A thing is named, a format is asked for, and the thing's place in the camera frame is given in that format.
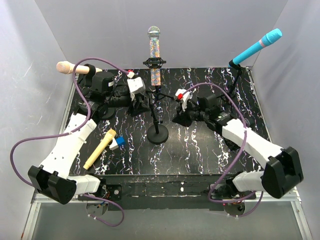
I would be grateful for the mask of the black tripod shock-mount stand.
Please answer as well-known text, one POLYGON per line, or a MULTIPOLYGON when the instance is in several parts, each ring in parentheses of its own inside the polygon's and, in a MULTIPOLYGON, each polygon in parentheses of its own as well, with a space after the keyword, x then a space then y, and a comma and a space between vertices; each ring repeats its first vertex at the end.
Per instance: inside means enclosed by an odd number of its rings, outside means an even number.
POLYGON ((161 92, 161 68, 166 61, 161 57, 149 57, 143 62, 150 69, 150 79, 151 85, 154 86, 154 90, 146 90, 148 93, 148 106, 151 112, 151 116, 154 114, 154 102, 153 97, 155 97, 155 102, 162 100, 163 98, 169 98, 174 100, 173 96, 161 92))

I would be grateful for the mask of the black round-base mic stand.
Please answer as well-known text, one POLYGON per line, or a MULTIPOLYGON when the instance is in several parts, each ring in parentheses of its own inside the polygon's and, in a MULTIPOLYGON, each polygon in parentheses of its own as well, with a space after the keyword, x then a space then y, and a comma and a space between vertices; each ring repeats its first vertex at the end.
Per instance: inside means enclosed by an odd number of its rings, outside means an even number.
POLYGON ((165 143, 169 138, 169 131, 167 127, 159 122, 156 117, 154 107, 150 105, 150 112, 153 118, 153 125, 147 130, 146 136, 150 143, 154 145, 160 145, 165 143))

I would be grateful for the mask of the cream yellow microphone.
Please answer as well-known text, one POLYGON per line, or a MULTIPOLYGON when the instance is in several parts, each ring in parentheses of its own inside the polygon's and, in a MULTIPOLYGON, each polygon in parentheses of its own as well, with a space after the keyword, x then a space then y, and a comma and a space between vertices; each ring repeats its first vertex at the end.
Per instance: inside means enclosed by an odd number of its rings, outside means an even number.
POLYGON ((104 135, 104 138, 101 140, 99 145, 96 147, 96 149, 92 152, 92 154, 84 163, 83 168, 85 170, 88 170, 93 165, 93 163, 96 161, 99 155, 104 151, 104 149, 113 140, 115 136, 116 136, 116 131, 113 129, 109 129, 106 132, 106 134, 104 135))

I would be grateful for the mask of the glitter rhinestone microphone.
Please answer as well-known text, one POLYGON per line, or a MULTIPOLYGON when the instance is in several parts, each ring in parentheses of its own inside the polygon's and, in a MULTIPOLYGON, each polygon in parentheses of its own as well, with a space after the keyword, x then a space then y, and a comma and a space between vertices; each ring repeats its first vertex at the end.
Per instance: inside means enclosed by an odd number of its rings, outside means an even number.
MULTIPOLYGON (((148 29, 149 37, 149 48, 150 48, 150 57, 159 58, 160 57, 160 29, 157 26, 151 26, 148 29)), ((151 85, 160 86, 161 85, 161 72, 159 68, 150 69, 151 85)))

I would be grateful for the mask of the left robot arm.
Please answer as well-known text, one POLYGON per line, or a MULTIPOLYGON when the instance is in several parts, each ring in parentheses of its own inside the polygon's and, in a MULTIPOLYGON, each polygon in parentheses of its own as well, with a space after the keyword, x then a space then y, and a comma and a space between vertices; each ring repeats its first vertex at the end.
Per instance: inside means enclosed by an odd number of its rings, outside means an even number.
POLYGON ((71 133, 71 127, 84 119, 85 116, 79 113, 72 115, 64 131, 67 136, 59 137, 46 159, 39 166, 31 166, 27 173, 40 194, 63 205, 76 195, 90 194, 95 200, 101 200, 107 193, 106 181, 99 176, 69 176, 73 160, 86 143, 87 137, 97 127, 96 122, 90 119, 83 127, 71 133))

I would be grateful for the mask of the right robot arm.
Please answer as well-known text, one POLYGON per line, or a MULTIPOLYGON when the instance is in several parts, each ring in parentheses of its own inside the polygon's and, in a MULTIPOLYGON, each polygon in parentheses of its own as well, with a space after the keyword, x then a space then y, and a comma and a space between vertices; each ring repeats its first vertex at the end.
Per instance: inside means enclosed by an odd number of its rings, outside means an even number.
POLYGON ((173 122, 189 127, 192 122, 205 122, 219 134, 229 148, 244 147, 262 167, 261 171, 238 172, 214 190, 221 197, 237 199, 245 192, 265 191, 280 199, 304 180, 300 157, 293 147, 283 148, 264 139, 230 112, 218 106, 215 94, 191 100, 190 93, 179 89, 175 94, 179 102, 173 122))

